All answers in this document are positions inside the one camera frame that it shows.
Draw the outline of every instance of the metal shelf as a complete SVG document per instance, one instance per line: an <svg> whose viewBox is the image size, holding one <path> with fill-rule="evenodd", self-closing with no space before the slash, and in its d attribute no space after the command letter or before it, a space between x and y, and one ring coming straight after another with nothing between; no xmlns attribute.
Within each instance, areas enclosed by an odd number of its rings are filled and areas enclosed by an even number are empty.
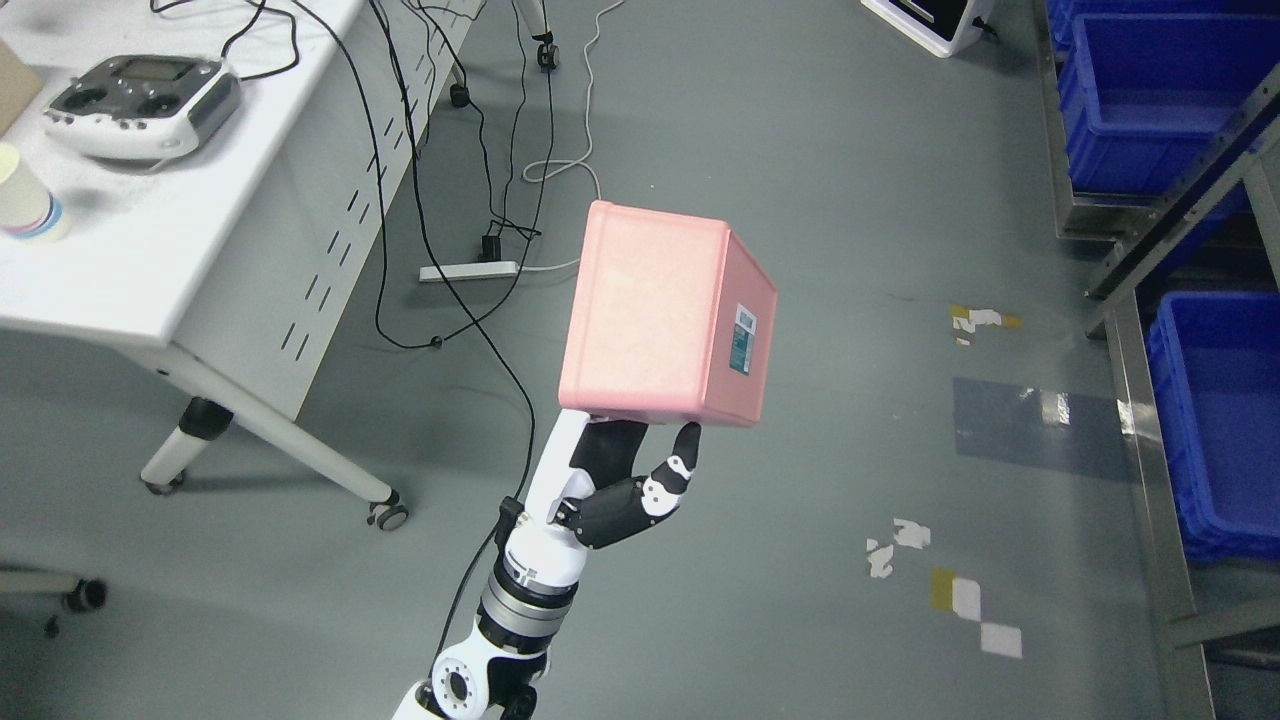
<svg viewBox="0 0 1280 720"><path fill-rule="evenodd" d="M1169 717L1175 720L1215 717L1206 643L1280 628L1280 594L1206 612L1197 606L1183 553L1137 297L1147 275L1240 182L1249 193L1272 270L1280 278L1280 205L1275 192L1280 188L1280 65L1171 190L1119 227L1120 237L1088 292L1102 301L1085 331L1092 337L1105 336L1111 355L1116 398L1125 419L1125 445L1137 480L1134 506L1165 705Z"/></svg>
<svg viewBox="0 0 1280 720"><path fill-rule="evenodd" d="M1112 242L1133 227L1155 202L1140 195L1075 192L1068 176L1066 129L1059 110L1057 73L1060 59L1050 37L1044 0L1033 0L1036 17L1036 61L1044 104L1044 133L1048 143L1050 177L1053 183L1053 219L1064 240Z"/></svg>

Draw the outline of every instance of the pink box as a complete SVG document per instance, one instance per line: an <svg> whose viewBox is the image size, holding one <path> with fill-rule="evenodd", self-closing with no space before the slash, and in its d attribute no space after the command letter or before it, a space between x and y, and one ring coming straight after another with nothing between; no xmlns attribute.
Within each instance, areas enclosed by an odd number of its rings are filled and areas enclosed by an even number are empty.
<svg viewBox="0 0 1280 720"><path fill-rule="evenodd" d="M563 407L751 427L778 291L722 220L595 201L568 323Z"/></svg>

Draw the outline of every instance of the caster wheel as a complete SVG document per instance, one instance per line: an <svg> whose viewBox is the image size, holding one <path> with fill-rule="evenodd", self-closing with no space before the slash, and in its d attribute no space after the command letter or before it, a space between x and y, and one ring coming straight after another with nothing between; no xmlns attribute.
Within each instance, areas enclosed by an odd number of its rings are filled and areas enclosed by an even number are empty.
<svg viewBox="0 0 1280 720"><path fill-rule="evenodd" d="M63 607L72 612L88 612L106 605L106 583L81 580L76 589L63 596Z"/></svg>
<svg viewBox="0 0 1280 720"><path fill-rule="evenodd" d="M471 104L471 91L461 82L449 86L449 104L454 108L466 108Z"/></svg>
<svg viewBox="0 0 1280 720"><path fill-rule="evenodd" d="M552 42L544 42L538 46L538 67L552 72L559 67L559 47Z"/></svg>
<svg viewBox="0 0 1280 720"><path fill-rule="evenodd" d="M365 518L365 524L389 533L403 525L404 520L408 520L408 509L401 505L399 493L392 491L385 502L369 503L369 518Z"/></svg>
<svg viewBox="0 0 1280 720"><path fill-rule="evenodd" d="M538 691L525 685L507 701L500 720L529 720L534 716L535 707L538 707Z"/></svg>
<svg viewBox="0 0 1280 720"><path fill-rule="evenodd" d="M150 492L151 495L156 497L165 497L173 495L173 491L180 488L182 483L184 482L187 482L187 470L178 473L177 475L174 475L172 480L169 480L165 484L148 483L146 480L142 480L142 484L147 486L147 492Z"/></svg>

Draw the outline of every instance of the table leg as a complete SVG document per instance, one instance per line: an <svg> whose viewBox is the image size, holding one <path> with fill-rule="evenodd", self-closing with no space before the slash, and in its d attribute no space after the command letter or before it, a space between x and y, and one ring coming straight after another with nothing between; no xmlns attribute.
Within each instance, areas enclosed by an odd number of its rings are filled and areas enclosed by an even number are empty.
<svg viewBox="0 0 1280 720"><path fill-rule="evenodd" d="M401 505L399 493L390 486L324 445L297 427L291 418L205 365L186 350L175 346L168 346L163 350L133 347L118 350L134 363L160 373L173 384L196 396L197 400L193 400L192 405L188 406L189 414L197 401L207 404L193 413L192 419L198 420L198 423L193 421L188 425L188 429L197 432L186 432L183 424L179 423L178 429L169 436L169 439L143 469L143 482L168 484L180 477L186 462L193 460L210 439L225 429L225 424L219 429L219 423L223 423L223 419L225 423L234 419L246 430L369 502L367 524L381 530L393 530L408 519L408 511ZM216 430L212 437L201 437L201 434L207 436L210 430Z"/></svg>
<svg viewBox="0 0 1280 720"><path fill-rule="evenodd" d="M193 397L151 460L142 468L140 479L151 495L169 495L187 478L187 466L205 447L232 424L230 410L212 400Z"/></svg>
<svg viewBox="0 0 1280 720"><path fill-rule="evenodd" d="M60 594L72 612L97 610L106 603L106 584L67 573L33 570L0 571L0 594Z"/></svg>

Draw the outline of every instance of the blue bin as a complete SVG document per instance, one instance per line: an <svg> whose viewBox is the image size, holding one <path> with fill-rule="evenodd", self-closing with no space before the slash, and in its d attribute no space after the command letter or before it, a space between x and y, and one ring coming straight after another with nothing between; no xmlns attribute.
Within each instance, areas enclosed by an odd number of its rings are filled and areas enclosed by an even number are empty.
<svg viewBox="0 0 1280 720"><path fill-rule="evenodd" d="M1147 354L1188 557L1280 559L1280 295L1169 293Z"/></svg>
<svg viewBox="0 0 1280 720"><path fill-rule="evenodd" d="M1276 0L1046 0L1053 50L1066 53L1074 44L1076 15L1101 13L1280 14Z"/></svg>
<svg viewBox="0 0 1280 720"><path fill-rule="evenodd" d="M1276 15L1075 18L1059 76L1078 192L1158 195L1280 61Z"/></svg>

